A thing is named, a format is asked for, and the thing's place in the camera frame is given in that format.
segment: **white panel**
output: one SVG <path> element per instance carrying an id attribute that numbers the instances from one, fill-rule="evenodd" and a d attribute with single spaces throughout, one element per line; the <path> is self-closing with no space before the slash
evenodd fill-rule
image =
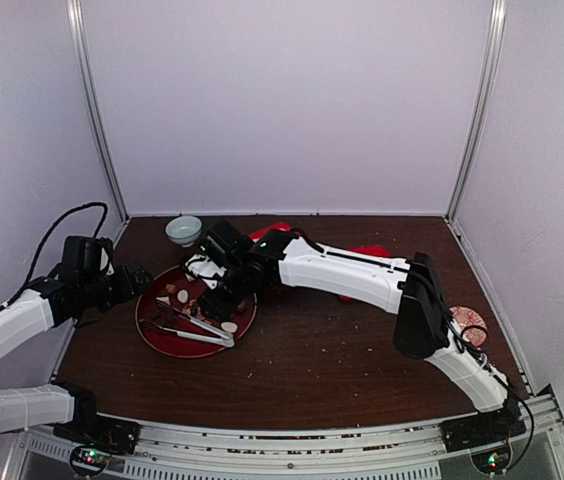
<path id="1" fill-rule="evenodd" d="M 84 0 L 134 214 L 443 213 L 488 0 Z"/>
<path id="2" fill-rule="evenodd" d="M 22 283 L 33 253 L 66 209 L 110 202 L 91 135 L 63 2 L 0 1 L 0 303 Z M 67 234 L 92 234 L 99 211 L 54 234 L 37 274 L 59 261 Z M 115 213 L 102 233 L 115 235 Z M 66 327 L 0 362 L 0 387 L 45 383 Z"/>
<path id="3" fill-rule="evenodd" d="M 459 222 L 564 411 L 564 1 L 510 2 Z"/>

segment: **dark brown tabletop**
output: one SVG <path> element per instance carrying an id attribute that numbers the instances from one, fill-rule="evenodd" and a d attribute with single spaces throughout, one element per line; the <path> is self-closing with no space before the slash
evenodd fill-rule
<path id="1" fill-rule="evenodd" d="M 139 260 L 154 274 L 193 250 L 172 244 L 167 218 L 135 218 L 115 261 Z M 209 227 L 217 218 L 203 218 Z M 248 233 L 274 222 L 302 227 L 341 248 L 385 246 L 391 256 L 433 257 L 450 306 L 475 309 L 491 334 L 492 362 L 521 384 L 489 304 L 441 218 L 232 217 Z M 398 354 L 395 317 L 346 305 L 335 295 L 290 289 L 261 299 L 251 330 L 235 348 L 181 360 L 151 349 L 135 326 L 135 301 L 78 329 L 60 379 L 96 392 L 102 413 L 218 428 L 313 429 L 429 420 L 473 411 L 470 400 L 432 365 Z"/>

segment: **red plate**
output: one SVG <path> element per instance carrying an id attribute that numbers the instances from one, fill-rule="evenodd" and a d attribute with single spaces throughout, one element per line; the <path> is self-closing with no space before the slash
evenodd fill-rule
<path id="1" fill-rule="evenodd" d="M 175 286 L 176 293 L 169 294 L 167 292 L 166 286 L 169 284 Z M 178 301 L 177 292 L 182 289 L 186 290 L 189 294 L 189 302 L 191 302 L 192 300 L 197 300 L 200 295 L 204 293 L 206 288 L 207 286 L 202 280 L 189 282 L 180 267 L 171 268 L 160 274 L 153 281 L 150 290 L 140 297 L 135 308 L 135 324 L 142 339 L 158 352 L 176 358 L 201 358 L 224 350 L 226 347 L 220 345 L 198 342 L 196 340 L 189 340 L 188 338 L 180 338 L 171 333 L 154 331 L 153 329 L 140 325 L 140 320 L 157 321 L 157 323 L 169 328 L 177 328 L 178 330 L 212 336 L 212 333 L 196 327 L 184 319 L 176 320 L 174 316 L 157 310 L 155 303 L 156 297 L 169 297 L 171 305 L 182 310 L 184 305 Z M 238 326 L 237 332 L 233 334 L 236 344 L 253 323 L 256 311 L 257 298 L 253 295 L 252 298 L 247 300 L 244 311 L 235 313 L 233 317 L 231 317 L 231 321 Z M 220 324 L 213 322 L 213 326 L 219 328 Z"/>

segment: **light blue bowl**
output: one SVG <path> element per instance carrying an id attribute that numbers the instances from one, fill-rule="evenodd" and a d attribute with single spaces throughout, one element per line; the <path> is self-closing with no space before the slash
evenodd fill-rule
<path id="1" fill-rule="evenodd" d="M 182 247 L 193 245 L 201 232 L 202 221 L 197 217 L 178 217 L 166 226 L 166 236 L 169 240 Z"/>

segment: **metal tongs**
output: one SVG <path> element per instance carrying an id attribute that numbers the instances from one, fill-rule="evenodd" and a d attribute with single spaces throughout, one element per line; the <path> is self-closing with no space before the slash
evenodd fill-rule
<path id="1" fill-rule="evenodd" d="M 231 348 L 231 347 L 235 346 L 235 340 L 234 340 L 232 334 L 227 333 L 224 330 L 220 330 L 219 328 L 216 328 L 213 325 L 209 325 L 208 323 L 203 322 L 199 318 L 195 318 L 195 317 L 192 317 L 191 315 L 187 315 L 186 313 L 182 312 L 181 310 L 178 310 L 177 308 L 175 308 L 173 305 L 170 305 L 170 304 L 163 302 L 161 300 L 156 299 L 156 304 L 158 305 L 158 307 L 168 308 L 172 313 L 175 313 L 178 317 L 180 317 L 184 320 L 187 320 L 188 322 L 195 325 L 196 327 L 199 327 L 203 330 L 206 330 L 207 332 L 212 333 L 215 336 L 200 335 L 198 333 L 184 332 L 182 330 L 176 330 L 174 328 L 164 327 L 162 325 L 158 325 L 155 322 L 150 322 L 150 321 L 146 321 L 146 320 L 142 320 L 142 322 L 141 322 L 142 324 L 147 325 L 151 328 L 155 328 L 156 330 L 159 330 L 161 332 L 172 333 L 174 335 L 177 335 L 180 338 L 188 338 L 189 340 L 196 340 L 198 342 L 212 343 L 214 345 L 220 345 L 221 347 L 227 347 L 227 348 Z"/>

